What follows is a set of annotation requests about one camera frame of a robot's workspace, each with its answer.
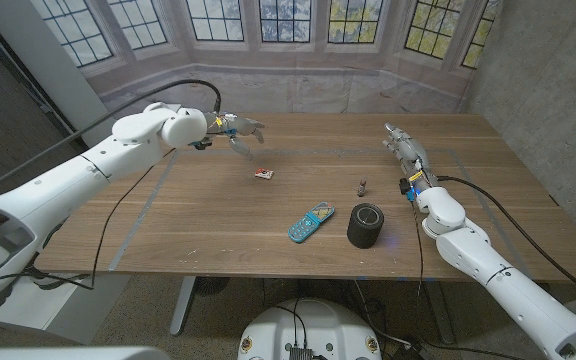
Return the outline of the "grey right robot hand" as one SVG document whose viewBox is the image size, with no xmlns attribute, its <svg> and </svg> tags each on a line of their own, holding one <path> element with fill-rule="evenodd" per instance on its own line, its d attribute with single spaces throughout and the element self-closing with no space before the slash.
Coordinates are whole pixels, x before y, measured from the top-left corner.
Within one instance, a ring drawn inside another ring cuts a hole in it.
<svg viewBox="0 0 576 360">
<path fill-rule="evenodd" d="M 407 181 L 418 191 L 438 186 L 424 147 L 408 133 L 390 123 L 385 123 L 384 128 L 388 139 L 383 141 L 383 145 L 400 162 Z"/>
</svg>

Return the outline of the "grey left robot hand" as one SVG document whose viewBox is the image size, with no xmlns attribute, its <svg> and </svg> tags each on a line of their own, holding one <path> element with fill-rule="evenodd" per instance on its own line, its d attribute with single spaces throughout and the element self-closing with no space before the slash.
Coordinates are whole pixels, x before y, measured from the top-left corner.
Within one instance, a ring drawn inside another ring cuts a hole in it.
<svg viewBox="0 0 576 360">
<path fill-rule="evenodd" d="M 230 147 L 248 161 L 253 159 L 253 154 L 240 137 L 252 135 L 259 143 L 264 142 L 262 129 L 265 125 L 259 121 L 234 113 L 207 113 L 205 117 L 207 123 L 205 139 L 212 140 L 216 136 L 226 136 Z"/>
</svg>

